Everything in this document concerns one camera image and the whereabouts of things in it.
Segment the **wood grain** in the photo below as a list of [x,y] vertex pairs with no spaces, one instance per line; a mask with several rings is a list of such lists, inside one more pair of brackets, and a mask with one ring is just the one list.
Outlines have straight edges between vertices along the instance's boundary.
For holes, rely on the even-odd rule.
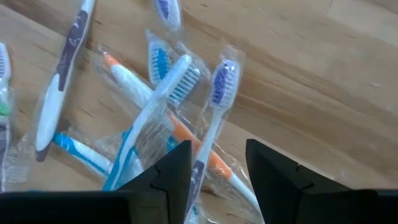
[[[18,92],[17,130],[31,125],[79,1],[0,0],[0,41],[10,49]],[[182,0],[187,45],[210,65],[220,39],[246,52],[244,76],[218,144],[230,164],[246,170],[244,146],[256,138],[354,188],[397,187],[398,15],[392,0]],[[162,32],[148,1],[98,0],[85,61],[76,73],[63,118],[94,138],[128,127],[98,78],[97,43],[147,78],[144,31]],[[99,180],[54,149],[48,166],[65,181],[45,189],[95,189]],[[255,222],[209,192],[214,220]]]

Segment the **black plastic object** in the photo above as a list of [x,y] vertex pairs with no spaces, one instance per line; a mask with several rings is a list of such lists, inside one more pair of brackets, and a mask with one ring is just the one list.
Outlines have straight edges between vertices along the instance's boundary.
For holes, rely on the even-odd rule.
[[24,192],[0,195],[0,223],[92,220],[181,224],[191,176],[191,142],[184,141],[115,192]]
[[246,160],[266,224],[398,223],[398,190],[352,190],[253,139]]

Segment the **wooden table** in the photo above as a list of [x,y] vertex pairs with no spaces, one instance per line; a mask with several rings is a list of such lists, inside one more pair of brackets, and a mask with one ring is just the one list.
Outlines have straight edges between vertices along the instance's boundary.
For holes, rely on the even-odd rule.
[[[132,121],[96,74],[95,44],[109,47],[147,78],[144,31],[157,28],[149,2],[97,0],[85,61],[63,115],[93,138],[127,129]],[[211,69],[221,38],[247,54],[239,94],[218,141],[223,150],[246,168],[245,142],[255,138],[350,187],[397,187],[395,1],[182,0],[182,6],[188,46]],[[0,0],[0,41],[12,59],[19,137],[31,125],[57,62],[73,19],[67,12],[78,7],[79,1]],[[101,186],[59,149],[39,171],[45,175],[30,183],[38,189]],[[50,185],[44,181],[49,177]],[[202,199],[214,220],[253,222],[217,192],[204,190]]]

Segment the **orange handle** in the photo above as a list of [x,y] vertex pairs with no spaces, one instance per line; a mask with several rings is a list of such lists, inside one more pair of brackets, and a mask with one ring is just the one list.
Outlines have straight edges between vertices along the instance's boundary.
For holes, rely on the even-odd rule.
[[[174,126],[173,136],[180,142],[191,140],[193,153],[196,154],[201,147],[201,141],[174,114],[170,114],[169,118]],[[213,150],[210,152],[208,167],[226,180],[229,180],[232,176],[231,169]]]

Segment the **toothbrush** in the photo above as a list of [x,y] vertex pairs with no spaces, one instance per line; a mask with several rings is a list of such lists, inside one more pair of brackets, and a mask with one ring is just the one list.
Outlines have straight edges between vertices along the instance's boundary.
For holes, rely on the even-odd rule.
[[[0,166],[1,166],[1,180],[3,179],[2,174],[4,171],[4,155],[8,150],[11,133],[10,133],[10,122],[8,116],[11,113],[10,107],[7,105],[9,101],[8,98],[8,80],[11,77],[11,63],[8,56],[8,51],[6,46],[0,42],[0,85],[1,88],[5,88],[5,92],[0,94],[1,105],[0,105],[0,115],[3,116],[0,122]],[[2,186],[3,181],[0,182],[0,189],[3,191]]]
[[181,9],[178,0],[154,0],[155,9],[160,20],[170,31],[181,29]]
[[[157,37],[151,31],[146,30],[148,40],[148,70],[149,80],[152,84],[157,86],[165,77],[170,67],[170,59],[167,52],[170,51],[170,46],[162,39]],[[200,79],[200,71],[191,63],[187,72],[185,72],[180,83],[170,94],[169,99],[175,106],[178,106],[193,90]]]
[[144,127],[149,116],[153,114],[157,107],[157,101],[165,96],[169,96],[174,88],[178,85],[183,74],[187,71],[192,59],[189,55],[183,55],[169,71],[167,76],[162,80],[155,92],[150,97],[148,104],[141,111],[133,125],[134,131],[130,130],[126,136],[125,141],[122,143],[118,156],[113,165],[112,171],[104,184],[103,190],[114,190],[121,174],[126,168],[125,164],[128,163],[128,158],[131,155],[131,148],[134,146],[136,139]]
[[[108,158],[76,139],[61,133],[55,133],[52,141],[100,176],[107,177],[111,173],[113,163]],[[129,169],[123,175],[120,183],[118,183],[119,185],[129,182],[144,171],[134,159],[130,160],[128,167]]]
[[[110,54],[104,54],[103,57],[105,64],[110,68],[111,74],[118,82],[118,85],[121,86],[123,90],[126,90],[124,94],[126,94],[126,96],[129,97],[129,99],[138,107],[143,108],[143,106],[149,101],[149,98],[152,95],[152,90]],[[197,152],[199,147],[201,147],[200,140],[174,114],[172,114],[171,111],[168,114],[168,119],[174,127],[174,138],[178,142],[191,140],[192,149],[194,152]],[[261,213],[260,206],[254,193],[231,170],[231,168],[228,167],[215,151],[210,152],[208,168],[227,180],[237,191],[243,194],[243,196],[254,206],[254,208],[256,208],[258,212]]]
[[213,108],[213,117],[204,142],[198,152],[197,160],[193,164],[188,203],[185,210],[187,214],[190,213],[203,183],[211,146],[216,138],[222,117],[234,103],[235,96],[238,92],[239,76],[239,64],[232,60],[224,60],[223,63],[216,67],[210,96],[210,106]]
[[43,162],[49,151],[49,144],[55,134],[63,101],[70,85],[76,56],[84,48],[94,4],[95,0],[85,0],[81,6],[67,35],[60,60],[46,90],[35,139],[37,162]]

